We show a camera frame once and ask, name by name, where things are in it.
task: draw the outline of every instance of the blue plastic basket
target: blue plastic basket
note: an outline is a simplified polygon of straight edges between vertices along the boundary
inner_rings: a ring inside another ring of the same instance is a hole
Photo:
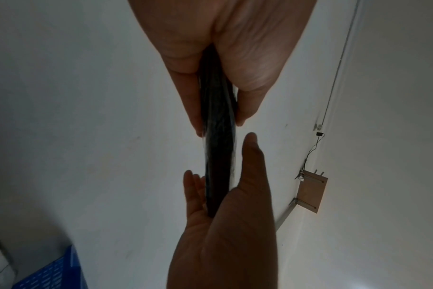
[[[88,289],[74,246],[63,257],[29,275],[12,289]]]

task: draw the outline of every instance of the black object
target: black object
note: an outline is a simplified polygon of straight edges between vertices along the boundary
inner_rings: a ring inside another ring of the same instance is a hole
[[[231,185],[237,109],[232,83],[224,74],[213,45],[202,54],[199,84],[206,146],[207,209],[213,218]]]

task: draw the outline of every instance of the human hand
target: human hand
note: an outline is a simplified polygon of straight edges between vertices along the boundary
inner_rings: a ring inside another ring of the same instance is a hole
[[[207,216],[205,178],[185,172],[187,225],[169,267],[168,289],[277,287],[277,249],[264,155],[245,137],[239,185]]]
[[[308,22],[316,0],[129,0],[161,54],[191,124],[202,136],[197,70],[214,43],[239,88],[236,123],[261,105]]]

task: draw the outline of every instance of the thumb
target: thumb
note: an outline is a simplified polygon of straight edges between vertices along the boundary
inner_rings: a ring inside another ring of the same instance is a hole
[[[257,192],[270,195],[264,154],[259,148],[258,138],[253,132],[245,136],[242,145],[242,173],[237,187],[250,194]]]

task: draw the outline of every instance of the white wall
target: white wall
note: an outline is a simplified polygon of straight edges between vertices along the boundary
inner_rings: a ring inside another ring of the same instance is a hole
[[[277,217],[295,195],[354,3],[318,2],[238,131],[258,133]],[[202,141],[127,1],[0,0],[0,239],[22,277],[73,242],[90,288],[163,288],[185,224],[186,169],[204,171]],[[295,240],[281,234],[282,256]]]
[[[288,288],[433,289],[433,0],[365,3]]]

